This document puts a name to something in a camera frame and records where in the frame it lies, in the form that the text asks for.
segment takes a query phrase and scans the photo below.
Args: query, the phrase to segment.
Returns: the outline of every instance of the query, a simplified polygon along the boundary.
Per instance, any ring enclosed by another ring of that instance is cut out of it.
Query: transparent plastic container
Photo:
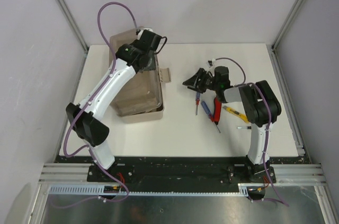
[[[132,43],[137,38],[135,29],[119,33],[110,38],[114,50],[125,43]],[[163,104],[161,85],[156,60],[156,70],[136,74],[120,90],[111,106],[121,117],[141,114],[156,110]]]

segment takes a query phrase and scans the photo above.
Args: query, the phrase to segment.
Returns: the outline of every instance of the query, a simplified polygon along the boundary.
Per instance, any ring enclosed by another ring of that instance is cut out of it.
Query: screwdriver
[[[206,102],[202,101],[201,105],[202,105],[202,108],[204,109],[205,113],[208,115],[208,118],[214,123],[213,115],[212,115],[211,111],[209,110]],[[219,131],[219,133],[221,133],[221,131],[219,130],[218,126],[215,123],[214,123],[214,125],[217,127],[217,130]]]
[[[249,123],[249,121],[248,121],[246,115],[241,114],[241,113],[239,113],[238,111],[235,111],[234,109],[232,109],[232,108],[230,108],[230,107],[228,107],[228,106],[223,106],[222,108],[225,109],[227,112],[229,112],[229,113],[235,115],[236,117],[239,117],[239,118],[242,119],[244,122]]]
[[[195,95],[195,115],[198,115],[198,106],[200,102],[200,93],[197,92]]]
[[[218,125],[220,121],[220,114],[221,114],[221,102],[218,100],[217,97],[214,98],[213,102],[214,102],[213,119],[214,119],[214,123]]]

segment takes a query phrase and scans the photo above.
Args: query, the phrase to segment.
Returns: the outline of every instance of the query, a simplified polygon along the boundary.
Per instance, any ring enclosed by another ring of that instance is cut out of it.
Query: gray wall
[[[106,2],[128,5],[140,25],[166,35],[169,43],[272,43],[295,0],[66,0],[89,44],[104,43],[96,29],[98,9]],[[129,30],[122,8],[102,13],[108,36]]]
[[[0,223],[21,223],[56,148],[83,53],[54,0],[0,4]]]
[[[339,0],[306,0],[278,48],[305,144],[339,209]]]

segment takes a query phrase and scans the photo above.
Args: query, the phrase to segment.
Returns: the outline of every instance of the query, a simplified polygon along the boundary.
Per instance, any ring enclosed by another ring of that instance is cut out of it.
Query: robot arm
[[[269,136],[271,134],[273,123],[276,121],[277,116],[281,114],[281,106],[275,95],[273,94],[267,81],[257,82],[261,92],[264,94],[267,103],[269,104],[272,122],[269,126]],[[248,160],[253,164],[253,168],[256,165],[263,164],[263,152],[265,146],[265,135],[268,124],[268,113],[266,106],[260,98],[255,89],[249,85],[233,87],[224,91],[226,103],[230,102],[242,102],[247,119],[251,123],[251,146],[247,154]],[[270,159],[268,152],[265,152],[265,160]]]
[[[193,77],[183,82],[183,85],[200,93],[204,93],[207,89],[215,91],[218,100],[222,103],[242,102],[247,119],[252,125],[251,146],[246,156],[249,169],[252,174],[262,172],[264,171],[262,156],[265,146],[265,134],[269,122],[267,108],[256,88],[250,85],[236,87],[230,85],[227,67],[216,67],[214,72],[213,76],[210,72],[200,68]],[[267,81],[257,82],[256,86],[264,95],[271,111],[270,133],[278,115],[281,114],[281,106]],[[268,153],[265,153],[265,160],[267,166],[269,166]]]
[[[137,72],[156,68],[154,55],[163,37],[153,33],[150,29],[144,29],[139,32],[138,38],[133,43],[124,44],[119,48],[116,53],[117,61],[114,71],[111,71],[112,63],[88,96],[78,105],[69,103],[66,107],[68,120],[72,123],[88,103],[84,112],[75,122],[73,130],[91,148],[95,158],[105,169],[114,163],[115,158],[106,141],[109,128],[100,121],[115,96]]]

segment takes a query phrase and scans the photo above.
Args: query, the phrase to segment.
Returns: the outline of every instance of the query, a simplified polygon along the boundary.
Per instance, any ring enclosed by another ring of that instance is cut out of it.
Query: white table
[[[79,88],[77,104],[103,76],[109,66],[109,49],[105,45],[90,47]],[[124,124],[109,107],[102,122],[110,128],[107,138],[117,156],[181,156],[181,157],[237,157],[245,156],[249,149],[251,131],[238,130],[245,126],[238,117],[222,110],[219,123],[221,133],[207,118],[201,106],[195,116],[195,92],[182,82],[195,74],[208,59],[229,57],[242,65],[247,82],[267,80],[282,105],[282,113],[274,125],[269,154],[272,157],[298,156],[292,131],[283,106],[282,97],[273,72],[265,44],[167,44],[158,55],[159,66],[169,67],[172,82],[163,85],[164,117],[158,121]],[[243,80],[242,72],[229,61],[217,64],[229,68],[231,84]],[[215,93],[207,91],[201,96],[211,110]],[[244,113],[240,103],[229,106]],[[68,142],[71,153],[83,144],[75,132]],[[78,155],[88,156],[88,150]]]

